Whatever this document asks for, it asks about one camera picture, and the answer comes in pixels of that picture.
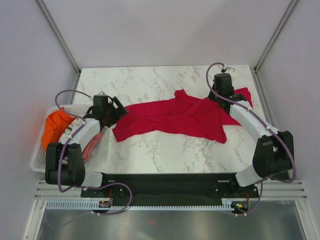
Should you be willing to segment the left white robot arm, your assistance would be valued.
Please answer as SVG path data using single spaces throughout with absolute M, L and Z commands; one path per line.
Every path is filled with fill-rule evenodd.
M 103 174 L 86 169 L 85 149 L 90 141 L 115 125 L 129 112 L 117 97 L 105 94 L 93 96 L 93 104 L 83 115 L 68 112 L 57 105 L 68 117 L 75 119 L 66 127 L 57 143 L 50 143 L 45 157 L 45 181 L 49 185 L 92 188 L 99 197 L 106 196 L 110 185 Z

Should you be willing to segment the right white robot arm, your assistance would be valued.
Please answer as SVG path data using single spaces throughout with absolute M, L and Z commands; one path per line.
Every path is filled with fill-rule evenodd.
M 229 184 L 229 191 L 235 197 L 242 196 L 247 186 L 261 183 L 267 178 L 292 170 L 290 179 L 279 179 L 291 183 L 296 177 L 293 136 L 289 131 L 279 131 L 262 120 L 249 101 L 240 93 L 235 93 L 232 77 L 228 73 L 214 76 L 210 87 L 210 99 L 236 120 L 256 143 L 252 164 L 235 174 L 235 181 Z

